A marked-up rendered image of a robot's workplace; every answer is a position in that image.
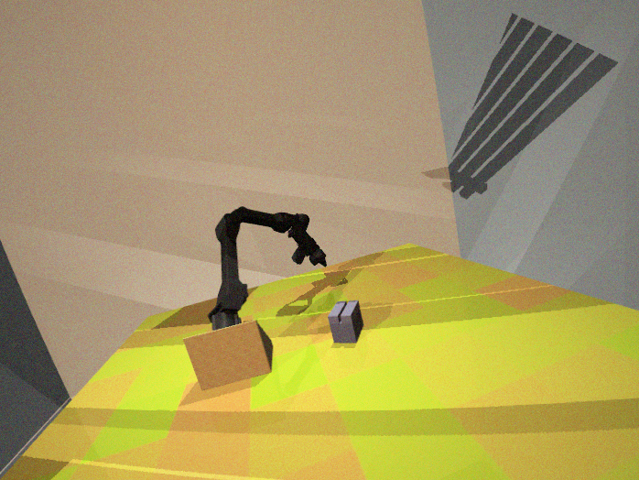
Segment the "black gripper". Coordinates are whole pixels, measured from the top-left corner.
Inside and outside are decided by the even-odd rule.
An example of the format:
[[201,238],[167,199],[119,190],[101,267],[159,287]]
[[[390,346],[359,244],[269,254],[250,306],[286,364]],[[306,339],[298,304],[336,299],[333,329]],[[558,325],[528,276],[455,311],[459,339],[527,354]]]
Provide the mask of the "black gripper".
[[316,244],[316,241],[309,236],[309,234],[307,238],[301,243],[298,243],[298,245],[300,246],[300,248],[303,248],[309,253],[309,260],[313,266],[316,266],[318,263],[320,263],[324,267],[327,266],[325,253]]

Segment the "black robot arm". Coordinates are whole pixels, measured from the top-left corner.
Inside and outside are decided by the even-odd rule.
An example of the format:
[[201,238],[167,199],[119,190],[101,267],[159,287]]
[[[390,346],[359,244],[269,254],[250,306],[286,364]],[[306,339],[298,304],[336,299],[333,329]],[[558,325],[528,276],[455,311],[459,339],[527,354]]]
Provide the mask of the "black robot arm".
[[248,294],[247,285],[238,278],[236,237],[240,223],[268,226],[282,234],[291,228],[288,238],[292,237],[301,243],[308,236],[309,217],[304,213],[263,213],[243,206],[223,216],[215,228],[222,250],[222,285],[216,306],[207,315],[212,331],[242,323],[238,311],[245,304]]

